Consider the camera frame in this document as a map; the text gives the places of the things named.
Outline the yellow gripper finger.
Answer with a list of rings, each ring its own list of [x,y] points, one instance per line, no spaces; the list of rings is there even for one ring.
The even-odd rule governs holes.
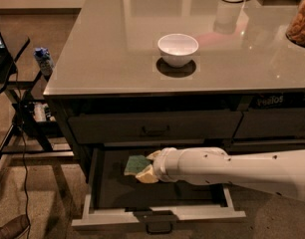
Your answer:
[[[156,150],[152,153],[150,153],[148,156],[146,156],[146,159],[148,160],[155,160],[155,158],[161,153],[161,150]]]
[[[158,178],[156,177],[154,170],[153,170],[153,166],[151,164],[148,165],[143,171],[138,173],[136,175],[136,179],[139,182],[146,183],[146,184],[158,182]]]

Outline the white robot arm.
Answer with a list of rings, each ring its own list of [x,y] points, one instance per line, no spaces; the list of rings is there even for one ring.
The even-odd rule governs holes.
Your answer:
[[[150,159],[136,175],[142,183],[233,184],[305,201],[305,149],[229,155],[218,147],[164,148]]]

